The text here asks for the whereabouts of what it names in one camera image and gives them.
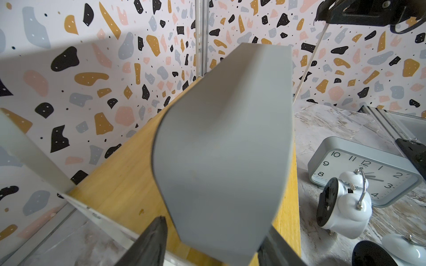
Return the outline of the wooden two-tier shelf white frame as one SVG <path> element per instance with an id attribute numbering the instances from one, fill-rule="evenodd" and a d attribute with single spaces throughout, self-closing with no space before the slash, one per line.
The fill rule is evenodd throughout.
<path id="1" fill-rule="evenodd" d="M 193 82 L 176 99 L 181 98 L 201 79 Z M 78 185 L 67 178 L 5 111 L 1 112 L 1 145 L 127 250 L 154 218 L 164 216 L 168 227 L 165 256 L 175 255 L 198 265 L 228 265 L 181 241 L 156 183 L 152 165 L 153 145 L 165 110 L 171 104 L 148 121 L 129 141 L 115 150 L 103 165 Z M 300 257 L 301 230 L 295 137 L 285 192 L 271 226 Z"/>

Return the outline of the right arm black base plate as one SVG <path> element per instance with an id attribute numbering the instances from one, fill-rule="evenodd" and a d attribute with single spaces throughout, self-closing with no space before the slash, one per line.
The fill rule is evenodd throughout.
<path id="1" fill-rule="evenodd" d="M 417 169 L 423 179 L 426 179 L 426 146 L 405 140 L 405 139 L 397 139 L 396 144 L 402 153 L 406 156 L 406 158 L 413 164 L 413 166 Z"/>

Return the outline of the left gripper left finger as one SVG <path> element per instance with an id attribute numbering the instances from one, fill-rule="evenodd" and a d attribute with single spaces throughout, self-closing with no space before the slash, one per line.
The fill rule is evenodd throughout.
<path id="1" fill-rule="evenodd" d="M 167 237 L 166 218 L 164 216 L 154 218 L 115 266 L 162 266 Z"/>

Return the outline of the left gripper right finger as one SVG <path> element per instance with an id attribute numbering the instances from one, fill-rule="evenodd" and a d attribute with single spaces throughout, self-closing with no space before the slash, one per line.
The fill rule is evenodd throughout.
<path id="1" fill-rule="evenodd" d="M 306 266 L 306 263 L 271 226 L 257 251 L 259 266 Z"/>

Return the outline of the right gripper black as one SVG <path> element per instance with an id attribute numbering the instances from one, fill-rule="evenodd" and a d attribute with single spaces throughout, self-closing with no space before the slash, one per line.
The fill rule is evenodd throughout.
<path id="1" fill-rule="evenodd" d="M 413 31 L 426 22 L 426 2 L 418 0 L 326 0 L 315 21 L 327 24 L 389 26 L 394 34 Z"/>

